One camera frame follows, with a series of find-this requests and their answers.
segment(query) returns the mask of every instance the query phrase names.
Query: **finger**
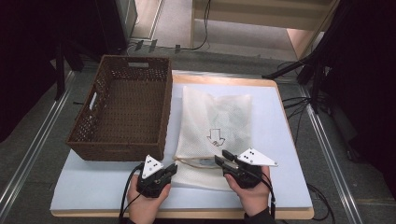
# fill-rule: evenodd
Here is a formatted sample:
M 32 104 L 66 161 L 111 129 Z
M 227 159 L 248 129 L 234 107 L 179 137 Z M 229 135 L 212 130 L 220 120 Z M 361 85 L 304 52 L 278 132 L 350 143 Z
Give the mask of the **finger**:
M 161 191 L 160 196 L 158 197 L 161 202 L 163 202 L 169 195 L 169 191 L 171 190 L 171 185 L 167 184 L 165 187 L 163 187 L 163 190 Z
M 137 179 L 138 179 L 138 175 L 133 175 L 132 179 L 131 179 L 131 186 L 129 187 L 131 190 L 136 191 L 136 187 L 137 187 Z
M 238 183 L 236 183 L 236 180 L 231 176 L 231 175 L 224 175 L 225 179 L 227 180 L 228 185 L 230 186 L 230 189 L 236 192 L 240 192 L 241 188 L 239 187 Z
M 270 177 L 270 167 L 269 166 L 262 166 L 262 173 L 265 174 L 266 176 L 268 176 L 268 178 Z

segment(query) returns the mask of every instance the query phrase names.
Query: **sleeve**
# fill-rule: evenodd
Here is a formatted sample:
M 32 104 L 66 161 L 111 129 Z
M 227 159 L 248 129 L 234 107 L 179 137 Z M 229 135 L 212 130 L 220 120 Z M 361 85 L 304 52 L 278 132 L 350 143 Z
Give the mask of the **sleeve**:
M 245 214 L 244 220 L 247 224 L 276 224 L 275 220 L 269 213 L 269 207 L 267 207 L 265 210 L 262 210 L 259 214 L 253 217 L 249 217 L 247 214 Z
M 131 219 L 128 218 L 128 221 L 126 222 L 126 224 L 136 224 L 136 223 L 134 223 Z

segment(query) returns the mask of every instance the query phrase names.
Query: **metal rail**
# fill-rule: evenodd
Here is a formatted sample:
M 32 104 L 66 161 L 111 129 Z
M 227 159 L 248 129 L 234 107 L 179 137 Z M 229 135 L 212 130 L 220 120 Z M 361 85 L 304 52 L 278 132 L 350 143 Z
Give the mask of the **metal rail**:
M 301 92 L 303 96 L 309 97 L 309 91 L 304 86 L 301 87 Z M 332 174 L 332 179 L 334 184 L 338 190 L 338 194 L 340 196 L 341 202 L 346 210 L 346 216 L 349 219 L 349 223 L 363 223 L 361 219 L 361 214 L 359 209 L 355 203 L 355 200 L 352 196 L 352 193 L 349 190 L 349 186 L 344 178 L 343 172 L 335 158 L 335 155 L 332 150 L 332 146 L 327 138 L 327 135 L 324 131 L 323 125 L 321 124 L 320 118 L 314 112 L 312 107 L 307 107 L 307 112 L 309 118 L 311 119 L 312 125 L 317 134 L 320 147 L 323 151 L 323 155 L 326 159 L 327 165 L 329 166 L 330 173 Z
M 47 117 L 38 130 L 32 144 L 29 146 L 29 149 L 23 157 L 17 171 L 15 172 L 14 176 L 11 177 L 6 188 L 2 192 L 0 198 L 0 224 L 4 223 L 6 220 L 7 214 L 12 204 L 14 204 L 19 192 L 21 191 L 23 183 L 32 170 L 35 160 L 37 159 L 41 148 L 44 146 L 47 137 L 49 136 L 49 133 L 55 121 L 59 117 L 67 97 L 69 96 L 70 88 L 68 87 L 73 84 L 74 80 L 75 73 L 70 72 L 65 80 L 66 89 L 64 95 L 58 101 L 53 103 Z

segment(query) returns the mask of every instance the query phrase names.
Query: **white triangular marker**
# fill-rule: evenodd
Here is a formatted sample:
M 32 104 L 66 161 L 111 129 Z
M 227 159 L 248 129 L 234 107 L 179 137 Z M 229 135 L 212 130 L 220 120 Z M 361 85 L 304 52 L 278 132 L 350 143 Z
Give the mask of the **white triangular marker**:
M 250 165 L 277 166 L 276 161 L 271 160 L 254 148 L 249 148 L 248 150 L 243 152 L 241 155 L 238 156 L 238 160 Z
M 150 155 L 147 155 L 145 161 L 145 167 L 143 168 L 142 178 L 146 179 L 149 176 L 155 174 L 157 171 L 161 170 L 162 168 L 163 168 L 162 163 L 156 161 L 154 158 L 150 157 Z

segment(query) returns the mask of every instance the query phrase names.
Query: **white plastic bag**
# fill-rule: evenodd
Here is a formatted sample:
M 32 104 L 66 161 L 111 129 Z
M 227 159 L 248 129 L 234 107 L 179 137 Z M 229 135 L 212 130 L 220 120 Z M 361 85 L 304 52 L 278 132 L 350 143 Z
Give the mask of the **white plastic bag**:
M 251 147 L 251 96 L 212 95 L 183 87 L 177 175 L 172 181 L 202 189 L 230 189 L 214 163 L 226 149 L 240 154 Z

